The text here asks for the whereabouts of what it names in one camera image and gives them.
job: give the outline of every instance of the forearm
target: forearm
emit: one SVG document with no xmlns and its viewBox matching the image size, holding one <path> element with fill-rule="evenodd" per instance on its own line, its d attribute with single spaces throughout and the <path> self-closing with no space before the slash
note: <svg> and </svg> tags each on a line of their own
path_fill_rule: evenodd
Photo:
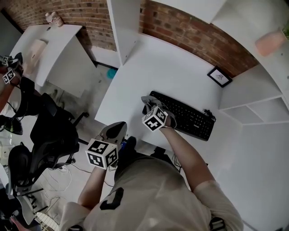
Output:
<svg viewBox="0 0 289 231">
<path fill-rule="evenodd" d="M 12 86 L 11 84 L 5 85 L 3 92 L 1 92 L 0 94 L 0 111 L 4 109 L 13 89 L 14 89 L 14 86 Z"/>
<path fill-rule="evenodd" d="M 200 154 L 172 128 L 161 128 L 177 156 L 193 191 L 196 186 L 207 180 L 214 180 L 205 161 Z"/>
<path fill-rule="evenodd" d="M 78 204 L 93 209 L 100 201 L 106 170 L 95 167 L 84 189 L 82 190 Z"/>
</svg>

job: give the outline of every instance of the shirt sleeve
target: shirt sleeve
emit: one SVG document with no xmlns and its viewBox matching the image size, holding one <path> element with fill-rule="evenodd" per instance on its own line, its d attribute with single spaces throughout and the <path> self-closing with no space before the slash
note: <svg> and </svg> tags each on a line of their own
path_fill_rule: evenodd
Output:
<svg viewBox="0 0 289 231">
<path fill-rule="evenodd" d="M 75 225 L 83 227 L 83 222 L 89 213 L 90 210 L 80 204 L 68 202 L 63 209 L 59 231 L 67 231 Z"/>
<path fill-rule="evenodd" d="M 216 181 L 201 183 L 195 188 L 194 194 L 203 205 L 209 208 L 213 217 L 224 220 L 227 231 L 243 231 L 240 214 Z"/>
</svg>

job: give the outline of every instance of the picture frame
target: picture frame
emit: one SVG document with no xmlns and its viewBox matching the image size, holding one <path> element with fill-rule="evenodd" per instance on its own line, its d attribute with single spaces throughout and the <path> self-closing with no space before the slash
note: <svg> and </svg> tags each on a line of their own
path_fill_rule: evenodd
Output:
<svg viewBox="0 0 289 231">
<path fill-rule="evenodd" d="M 214 67 L 208 74 L 212 80 L 214 80 L 220 87 L 227 86 L 230 82 L 232 82 L 232 78 L 230 78 L 221 68 L 218 66 Z"/>
</svg>

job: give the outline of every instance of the black keyboard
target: black keyboard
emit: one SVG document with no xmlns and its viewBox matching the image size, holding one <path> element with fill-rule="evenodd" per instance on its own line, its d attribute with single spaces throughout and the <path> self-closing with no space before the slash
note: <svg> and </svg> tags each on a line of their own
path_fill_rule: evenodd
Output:
<svg viewBox="0 0 289 231">
<path fill-rule="evenodd" d="M 178 100 L 158 92 L 152 91 L 149 95 L 160 100 L 175 115 L 177 122 L 176 130 L 198 139 L 209 140 L 216 121 L 212 114 L 205 115 Z M 143 114 L 147 114 L 146 107 L 143 109 Z"/>
</svg>

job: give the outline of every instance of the desk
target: desk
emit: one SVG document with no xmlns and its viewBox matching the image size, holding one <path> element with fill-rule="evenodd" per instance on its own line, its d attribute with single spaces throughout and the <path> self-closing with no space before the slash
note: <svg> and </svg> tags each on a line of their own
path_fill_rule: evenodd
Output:
<svg viewBox="0 0 289 231">
<path fill-rule="evenodd" d="M 140 97 L 155 90 L 200 111 L 210 109 L 217 121 L 209 141 L 180 134 L 207 163 L 224 164 L 234 152 L 242 127 L 219 112 L 222 88 L 206 76 L 212 68 L 181 48 L 141 35 L 127 62 L 114 77 L 95 119 L 106 125 L 125 121 L 128 135 L 171 150 L 160 131 L 151 133 L 142 124 L 144 105 Z"/>
<path fill-rule="evenodd" d="M 22 52 L 23 61 L 34 40 L 47 43 L 39 62 L 29 76 L 38 86 L 42 87 L 47 80 L 70 94 L 80 97 L 88 87 L 89 79 L 96 75 L 96 67 L 76 38 L 82 26 L 63 25 L 60 28 L 49 25 L 28 27 L 11 52 L 11 56 Z"/>
</svg>

